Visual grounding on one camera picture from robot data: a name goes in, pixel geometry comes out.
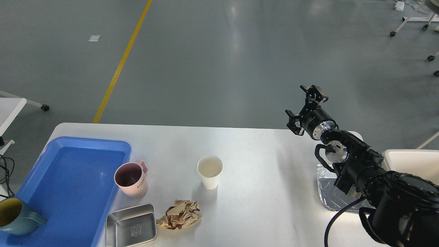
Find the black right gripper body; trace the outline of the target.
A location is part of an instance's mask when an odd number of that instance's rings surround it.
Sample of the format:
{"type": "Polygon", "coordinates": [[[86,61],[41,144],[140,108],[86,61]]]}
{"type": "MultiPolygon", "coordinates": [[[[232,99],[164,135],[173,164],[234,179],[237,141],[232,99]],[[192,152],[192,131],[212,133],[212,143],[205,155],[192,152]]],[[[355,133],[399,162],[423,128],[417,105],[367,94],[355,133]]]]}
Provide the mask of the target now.
{"type": "Polygon", "coordinates": [[[298,120],[299,125],[314,140],[320,140],[325,131],[337,128],[335,120],[315,100],[305,100],[298,120]]]}

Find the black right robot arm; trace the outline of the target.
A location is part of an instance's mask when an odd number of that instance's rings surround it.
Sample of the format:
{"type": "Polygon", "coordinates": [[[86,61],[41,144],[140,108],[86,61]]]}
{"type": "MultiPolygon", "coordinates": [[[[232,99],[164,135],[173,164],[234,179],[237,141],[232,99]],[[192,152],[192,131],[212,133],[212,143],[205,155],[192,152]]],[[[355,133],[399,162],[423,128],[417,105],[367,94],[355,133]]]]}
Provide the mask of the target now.
{"type": "Polygon", "coordinates": [[[321,107],[328,100],[319,86],[301,85],[305,104],[299,114],[285,110],[287,128],[295,135],[307,133],[319,142],[314,155],[329,172],[336,175],[334,186],[348,195],[361,196],[343,207],[328,223],[324,246],[335,220],[347,209],[367,200],[371,208],[361,207],[358,214],[367,234],[391,247],[438,246],[438,186],[419,176],[385,170],[381,153],[354,134],[341,130],[321,107]]]}

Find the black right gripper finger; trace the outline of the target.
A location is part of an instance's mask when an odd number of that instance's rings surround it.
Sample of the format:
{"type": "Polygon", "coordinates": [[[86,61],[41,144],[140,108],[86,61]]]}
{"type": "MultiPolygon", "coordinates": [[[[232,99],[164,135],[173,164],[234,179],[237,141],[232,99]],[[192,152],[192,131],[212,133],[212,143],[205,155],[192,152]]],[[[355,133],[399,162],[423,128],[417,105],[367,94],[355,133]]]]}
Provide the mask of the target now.
{"type": "Polygon", "coordinates": [[[286,109],[285,113],[288,115],[289,119],[287,122],[287,128],[297,136],[304,135],[304,129],[300,125],[300,120],[302,119],[302,115],[294,114],[292,111],[286,109]]]}
{"type": "Polygon", "coordinates": [[[301,85],[300,88],[305,92],[305,103],[306,104],[322,104],[328,101],[328,96],[322,91],[319,86],[311,85],[304,86],[301,85]]]}

